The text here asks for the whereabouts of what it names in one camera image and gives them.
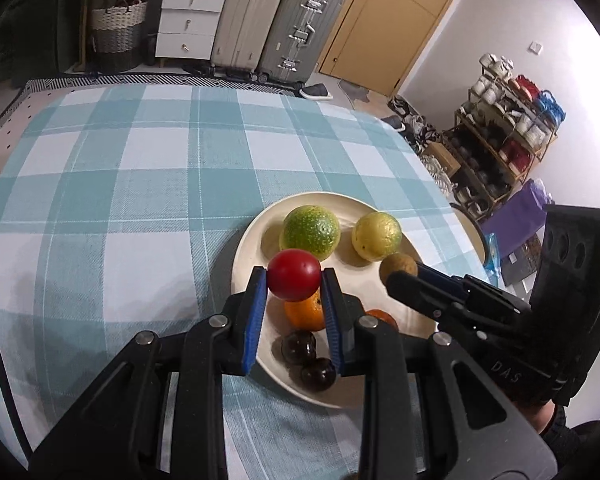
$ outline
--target woven basket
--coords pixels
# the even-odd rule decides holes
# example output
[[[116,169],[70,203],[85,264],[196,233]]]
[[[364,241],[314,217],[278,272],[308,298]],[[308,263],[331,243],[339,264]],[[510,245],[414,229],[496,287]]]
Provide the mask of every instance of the woven basket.
[[[141,30],[147,2],[116,2],[119,1],[125,6],[91,11],[93,48],[98,68],[104,73],[124,72],[138,66],[142,61]]]
[[[117,28],[133,27],[144,22],[147,2],[140,2],[139,0],[136,0],[136,2],[138,3],[127,4],[125,7],[93,9],[91,11],[91,28],[93,30],[115,30]]]

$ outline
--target wooden door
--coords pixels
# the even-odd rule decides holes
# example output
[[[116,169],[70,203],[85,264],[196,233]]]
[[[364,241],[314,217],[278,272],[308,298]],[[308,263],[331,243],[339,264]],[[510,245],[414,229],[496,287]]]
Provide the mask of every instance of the wooden door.
[[[353,0],[321,72],[390,95],[448,0]]]

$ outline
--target purple bag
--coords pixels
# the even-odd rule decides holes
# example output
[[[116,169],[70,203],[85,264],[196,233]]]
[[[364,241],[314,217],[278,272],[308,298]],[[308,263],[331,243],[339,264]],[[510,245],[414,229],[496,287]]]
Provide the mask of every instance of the purple bag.
[[[500,257],[505,258],[520,247],[544,225],[545,204],[554,201],[539,180],[527,180],[509,201],[481,225],[485,236],[496,235]]]

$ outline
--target table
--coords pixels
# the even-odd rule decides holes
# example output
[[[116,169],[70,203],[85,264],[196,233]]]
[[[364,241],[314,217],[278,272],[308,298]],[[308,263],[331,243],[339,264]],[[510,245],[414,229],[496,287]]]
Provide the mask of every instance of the table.
[[[393,214],[423,261],[484,273],[408,144],[363,112],[227,88],[119,85],[32,118],[0,176],[0,349],[35,448],[133,335],[220,310],[245,228],[328,190]],[[360,413],[224,378],[232,480],[342,478]],[[0,396],[0,436],[21,460]]]

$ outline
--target suitcase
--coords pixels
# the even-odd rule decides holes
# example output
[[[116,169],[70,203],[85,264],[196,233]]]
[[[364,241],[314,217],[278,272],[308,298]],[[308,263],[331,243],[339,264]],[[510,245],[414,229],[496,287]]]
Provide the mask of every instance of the suitcase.
[[[280,0],[225,0],[211,63],[253,72]]]
[[[260,56],[261,80],[296,88],[309,79],[343,0],[282,0]]]

